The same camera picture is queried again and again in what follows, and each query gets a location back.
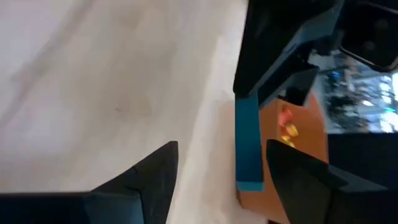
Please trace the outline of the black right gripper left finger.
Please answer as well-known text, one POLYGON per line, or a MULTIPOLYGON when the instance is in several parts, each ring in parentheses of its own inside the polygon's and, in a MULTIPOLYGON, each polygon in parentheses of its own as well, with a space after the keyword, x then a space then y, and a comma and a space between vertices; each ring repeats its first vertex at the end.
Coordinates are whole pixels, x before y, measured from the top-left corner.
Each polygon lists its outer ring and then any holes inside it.
POLYGON ((165 223, 177 171, 170 141, 93 190, 1 194, 1 223, 165 223))

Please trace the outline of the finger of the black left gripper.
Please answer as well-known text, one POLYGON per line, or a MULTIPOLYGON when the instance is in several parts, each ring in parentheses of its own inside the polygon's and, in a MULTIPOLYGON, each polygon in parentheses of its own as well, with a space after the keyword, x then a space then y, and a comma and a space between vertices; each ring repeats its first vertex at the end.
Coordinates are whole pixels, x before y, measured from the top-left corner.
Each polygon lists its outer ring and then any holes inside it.
POLYGON ((332 34, 340 0, 250 1, 233 91, 247 97, 284 66, 293 54, 332 34))
POLYGON ((263 108, 275 99, 303 106, 318 72, 318 66, 307 62, 281 66, 259 88, 259 107, 263 108))

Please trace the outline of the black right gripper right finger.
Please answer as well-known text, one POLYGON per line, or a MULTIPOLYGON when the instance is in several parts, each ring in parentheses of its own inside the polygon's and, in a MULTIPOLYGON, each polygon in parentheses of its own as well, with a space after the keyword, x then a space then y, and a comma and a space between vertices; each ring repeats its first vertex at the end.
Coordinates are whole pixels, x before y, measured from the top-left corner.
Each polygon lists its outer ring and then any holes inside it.
POLYGON ((290 223, 397 223, 397 191, 267 141, 273 184, 290 223))

